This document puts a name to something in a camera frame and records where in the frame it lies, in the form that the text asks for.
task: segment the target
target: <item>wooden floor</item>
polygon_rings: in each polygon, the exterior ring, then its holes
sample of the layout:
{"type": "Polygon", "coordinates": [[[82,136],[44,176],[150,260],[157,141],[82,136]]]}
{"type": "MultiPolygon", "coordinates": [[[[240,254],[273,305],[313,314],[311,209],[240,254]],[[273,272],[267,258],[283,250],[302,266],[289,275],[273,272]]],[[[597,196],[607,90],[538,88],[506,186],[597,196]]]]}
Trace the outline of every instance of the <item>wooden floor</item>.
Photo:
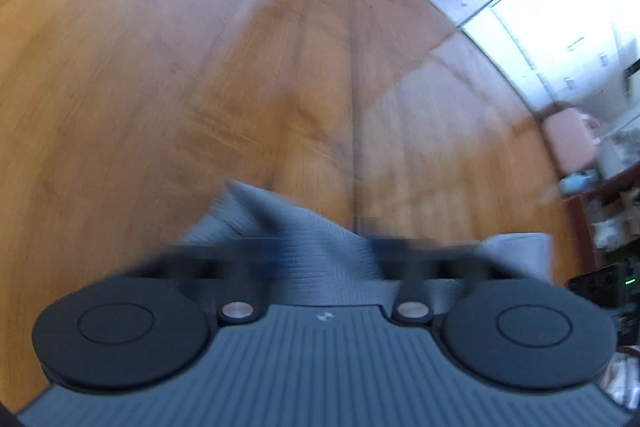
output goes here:
{"type": "Polygon", "coordinates": [[[345,227],[556,240],[527,109],[427,0],[0,0],[0,400],[51,301],[177,240],[229,177],[345,227]]]}

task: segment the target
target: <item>black electronic device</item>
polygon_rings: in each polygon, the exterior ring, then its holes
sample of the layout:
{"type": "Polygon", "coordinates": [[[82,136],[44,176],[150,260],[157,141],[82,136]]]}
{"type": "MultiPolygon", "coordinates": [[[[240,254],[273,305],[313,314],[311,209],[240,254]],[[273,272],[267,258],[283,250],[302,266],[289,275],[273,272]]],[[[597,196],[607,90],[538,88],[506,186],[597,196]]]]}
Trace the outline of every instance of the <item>black electronic device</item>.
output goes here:
{"type": "Polygon", "coordinates": [[[471,248],[371,241],[388,306],[297,305],[277,239],[181,247],[45,309],[26,427],[623,426],[610,318],[471,248]]]}

